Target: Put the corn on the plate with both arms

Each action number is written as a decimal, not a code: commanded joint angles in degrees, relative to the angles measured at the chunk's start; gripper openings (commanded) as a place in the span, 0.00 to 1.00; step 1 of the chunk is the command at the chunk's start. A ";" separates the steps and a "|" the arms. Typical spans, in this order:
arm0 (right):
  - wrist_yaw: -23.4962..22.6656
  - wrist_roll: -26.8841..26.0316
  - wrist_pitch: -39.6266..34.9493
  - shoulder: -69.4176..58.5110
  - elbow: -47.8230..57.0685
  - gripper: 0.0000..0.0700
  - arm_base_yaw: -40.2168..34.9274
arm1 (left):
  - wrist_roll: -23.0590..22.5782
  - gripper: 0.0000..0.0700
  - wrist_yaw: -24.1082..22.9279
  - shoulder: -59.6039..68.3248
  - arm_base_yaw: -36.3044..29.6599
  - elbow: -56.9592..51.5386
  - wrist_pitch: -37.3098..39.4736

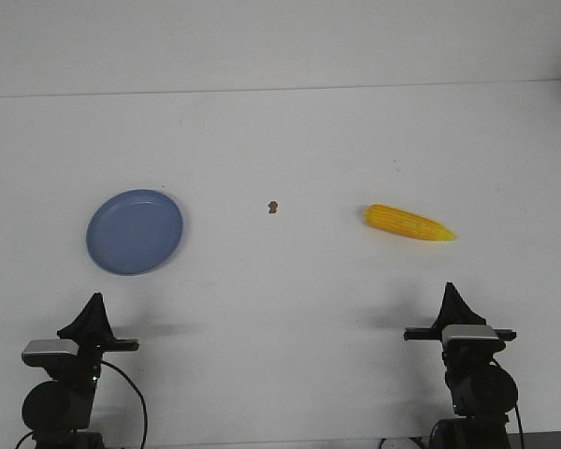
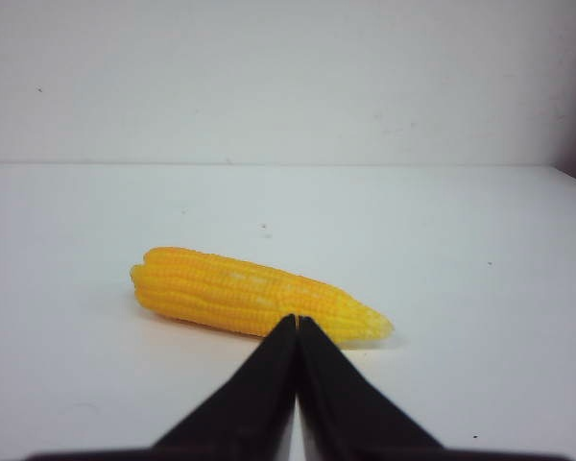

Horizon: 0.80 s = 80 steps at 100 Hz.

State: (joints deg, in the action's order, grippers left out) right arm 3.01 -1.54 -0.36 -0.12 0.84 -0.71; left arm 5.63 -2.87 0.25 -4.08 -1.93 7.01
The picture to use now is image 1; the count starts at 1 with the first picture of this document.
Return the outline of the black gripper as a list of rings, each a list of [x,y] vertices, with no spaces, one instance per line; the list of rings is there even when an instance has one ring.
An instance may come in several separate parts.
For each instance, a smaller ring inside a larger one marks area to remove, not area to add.
[[[435,340],[441,343],[442,361],[450,373],[463,374],[489,365],[494,354],[502,352],[508,342],[516,339],[512,329],[494,329],[475,313],[461,297],[452,282],[445,284],[439,314],[432,327],[408,327],[405,341]]]
[[[100,377],[104,354],[139,349],[137,339],[114,337],[101,293],[94,293],[73,322],[57,331],[57,336],[76,344],[86,344],[79,347],[78,359],[83,375],[89,379]]]

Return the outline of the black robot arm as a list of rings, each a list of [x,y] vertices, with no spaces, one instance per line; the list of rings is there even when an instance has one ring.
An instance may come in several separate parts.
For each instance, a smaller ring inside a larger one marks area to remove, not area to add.
[[[37,448],[103,448],[101,433],[89,430],[102,368],[120,374],[137,394],[142,411],[140,447],[147,440],[148,411],[137,385],[122,369],[103,359],[106,353],[134,352],[136,339],[118,339],[110,326],[103,295],[94,293],[71,324],[51,340],[31,340],[22,351],[22,362],[42,368],[50,378],[35,386],[22,404],[24,436]]]
[[[439,314],[430,327],[408,327],[404,340],[441,344],[444,382],[454,418],[439,420],[430,431],[429,448],[509,448],[508,412],[519,391],[512,376],[495,360],[517,334],[494,328],[474,312],[453,283],[445,284]]]

